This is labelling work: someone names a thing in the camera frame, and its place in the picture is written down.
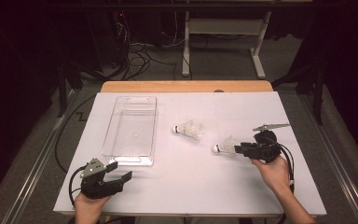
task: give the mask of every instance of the white shuttlecock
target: white shuttlecock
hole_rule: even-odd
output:
[[[214,153],[235,153],[234,145],[234,138],[230,136],[223,144],[214,145],[212,151]]]
[[[172,131],[174,133],[182,133],[189,137],[200,140],[203,134],[203,125],[202,123],[194,122],[192,119],[186,123],[173,126]]]

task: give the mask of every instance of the human hand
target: human hand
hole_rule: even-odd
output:
[[[101,216],[103,206],[112,196],[90,199],[80,192],[75,198],[76,224],[95,224]]]
[[[257,167],[263,177],[264,183],[276,192],[280,189],[289,188],[289,170],[287,161],[278,156],[270,163],[251,159],[253,165]]]

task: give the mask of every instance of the dark background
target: dark background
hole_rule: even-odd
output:
[[[67,60],[76,60],[91,70],[101,70],[106,59],[120,61],[120,52],[102,57],[98,51],[103,47],[114,49],[118,44],[114,39],[111,43],[95,41],[88,26],[90,14],[46,12],[40,10],[41,6],[38,1],[0,0],[0,181],[34,123],[50,107],[50,95],[58,86],[60,68]],[[168,35],[175,32],[171,26],[172,13],[128,12],[127,15],[129,26],[137,36],[157,46],[163,39],[161,31]],[[182,34],[184,13],[177,15]],[[304,39],[291,71],[315,57],[324,58],[324,83],[358,145],[358,7],[272,15],[266,38],[279,41],[291,34]],[[231,13],[229,17],[243,15]],[[93,19],[106,22],[106,15]],[[115,32],[108,28],[98,34],[116,38]]]

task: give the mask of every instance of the wrist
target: wrist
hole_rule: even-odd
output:
[[[293,192],[290,190],[289,185],[274,185],[271,187],[271,190],[274,192],[276,196],[284,196],[287,194],[293,194]]]

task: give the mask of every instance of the human arm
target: human arm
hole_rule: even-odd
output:
[[[75,198],[76,224],[95,224],[101,216],[103,206],[112,196],[90,199],[83,193]]]
[[[315,219],[304,209],[289,188],[287,161],[281,156],[271,163],[251,160],[266,183],[274,192],[281,207],[291,223],[315,223]]]

